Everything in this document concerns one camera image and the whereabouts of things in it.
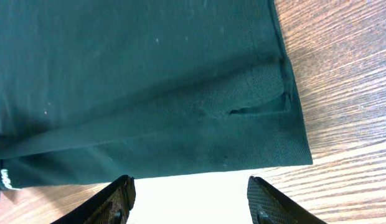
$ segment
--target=dark green fabric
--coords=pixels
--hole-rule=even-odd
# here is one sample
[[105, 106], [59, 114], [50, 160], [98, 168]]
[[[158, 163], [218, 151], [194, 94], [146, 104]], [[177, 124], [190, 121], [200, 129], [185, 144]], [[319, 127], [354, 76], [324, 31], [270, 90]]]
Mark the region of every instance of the dark green fabric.
[[12, 187], [310, 163], [273, 1], [0, 0]]

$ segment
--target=wooden surface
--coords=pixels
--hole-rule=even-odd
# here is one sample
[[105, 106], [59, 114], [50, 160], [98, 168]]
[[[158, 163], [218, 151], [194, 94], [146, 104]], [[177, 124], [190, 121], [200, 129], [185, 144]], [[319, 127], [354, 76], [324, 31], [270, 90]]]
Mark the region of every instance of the wooden surface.
[[[296, 76], [314, 165], [138, 180], [137, 204], [129, 222], [149, 223], [151, 215], [141, 209], [146, 206], [149, 214], [158, 212], [157, 223], [173, 223], [167, 219], [175, 221], [173, 216], [183, 213], [188, 205], [177, 199], [164, 204], [162, 200], [170, 195], [184, 199], [190, 195], [189, 204], [193, 205], [195, 200], [208, 200], [189, 207], [187, 214], [198, 217], [203, 211], [194, 209], [210, 204], [214, 195], [216, 200], [226, 196], [232, 200], [242, 191], [236, 199], [240, 201], [229, 201], [234, 204], [233, 210], [213, 213], [229, 217], [230, 223], [234, 219], [249, 223], [248, 211], [239, 211], [248, 209], [244, 187], [247, 177], [256, 173], [328, 223], [386, 223], [386, 1], [277, 1], [276, 7]], [[215, 180], [214, 185], [222, 184], [227, 190], [239, 188], [240, 193], [222, 193], [212, 187]], [[179, 193], [175, 189], [156, 191], [160, 185], [172, 189], [196, 182], [208, 186], [197, 185]], [[1, 195], [0, 223], [54, 221], [105, 185], [37, 187]], [[159, 206], [153, 207], [150, 200]], [[180, 203], [179, 208], [172, 207], [172, 202]]]

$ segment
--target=teal cloth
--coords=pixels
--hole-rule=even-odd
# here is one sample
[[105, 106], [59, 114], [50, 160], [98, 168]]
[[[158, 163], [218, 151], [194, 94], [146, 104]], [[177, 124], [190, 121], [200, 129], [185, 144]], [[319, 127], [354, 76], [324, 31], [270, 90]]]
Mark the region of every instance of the teal cloth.
[[273, 1], [0, 0], [12, 187], [310, 163]]

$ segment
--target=wooden table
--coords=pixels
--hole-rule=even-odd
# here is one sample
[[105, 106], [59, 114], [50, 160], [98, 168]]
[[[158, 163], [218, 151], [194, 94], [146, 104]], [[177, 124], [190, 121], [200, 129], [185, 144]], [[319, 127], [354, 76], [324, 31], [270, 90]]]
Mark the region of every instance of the wooden table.
[[[252, 173], [328, 223], [386, 223], [386, 1], [277, 1], [276, 7], [314, 165], [138, 180], [132, 223], [149, 223], [150, 214], [157, 223], [176, 223], [177, 213], [189, 212], [250, 223], [245, 187]], [[161, 192], [163, 185], [168, 188]], [[188, 185], [187, 192], [172, 190]], [[104, 186], [2, 195], [0, 223], [54, 221]], [[214, 200], [223, 209], [204, 211]]]

